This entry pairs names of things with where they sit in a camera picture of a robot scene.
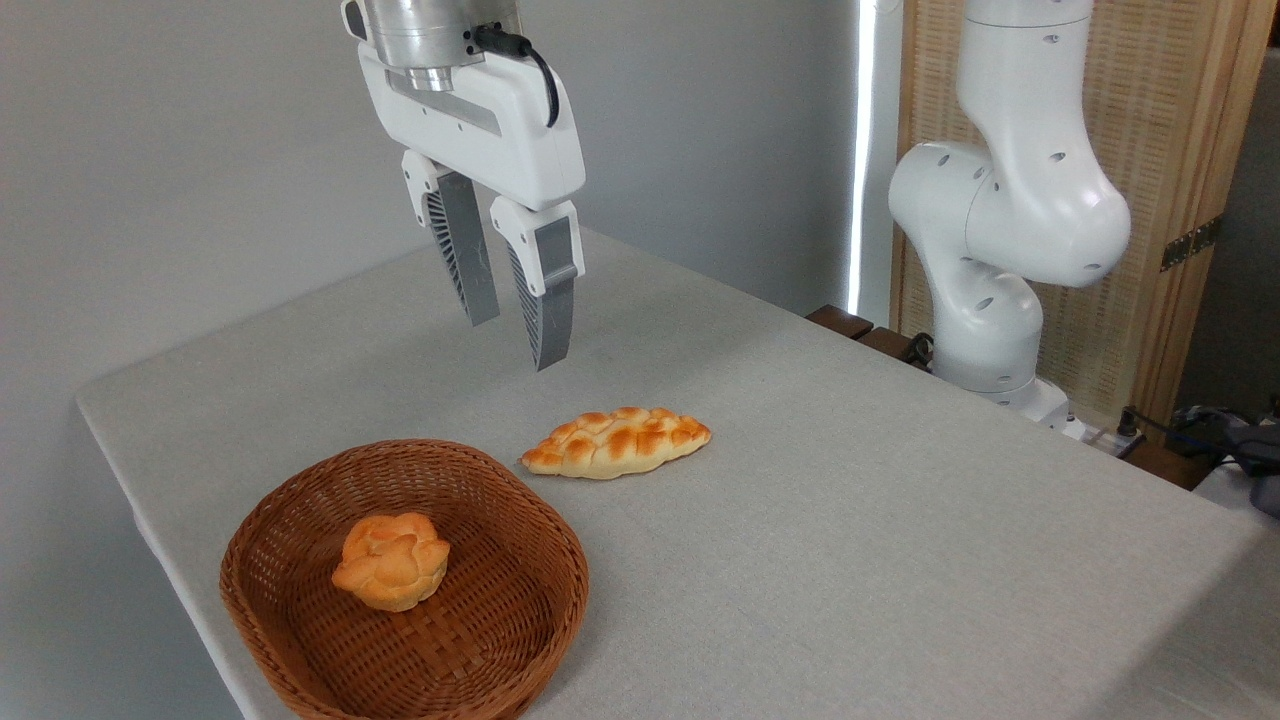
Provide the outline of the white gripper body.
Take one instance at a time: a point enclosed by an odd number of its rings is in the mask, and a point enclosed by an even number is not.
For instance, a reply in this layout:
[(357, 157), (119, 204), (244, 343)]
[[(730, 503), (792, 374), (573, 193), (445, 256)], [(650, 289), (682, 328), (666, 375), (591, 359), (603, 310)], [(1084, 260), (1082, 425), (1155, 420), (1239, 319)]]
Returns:
[(344, 1), (385, 132), (435, 164), (540, 211), (579, 191), (564, 86), (529, 55), (512, 1)]

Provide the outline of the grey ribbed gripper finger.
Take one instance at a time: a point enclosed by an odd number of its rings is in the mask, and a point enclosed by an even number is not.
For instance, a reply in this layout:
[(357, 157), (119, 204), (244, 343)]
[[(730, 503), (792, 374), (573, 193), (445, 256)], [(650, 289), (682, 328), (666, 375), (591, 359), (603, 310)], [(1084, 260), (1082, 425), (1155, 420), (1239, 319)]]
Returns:
[(579, 215), (571, 201), (531, 211), (499, 196), (492, 220), (506, 238), (535, 368), (570, 351), (573, 283), (585, 274)]
[(500, 314), (474, 183), (407, 149), (402, 156), (406, 188), (419, 224), (442, 251), (454, 291), (472, 325)]

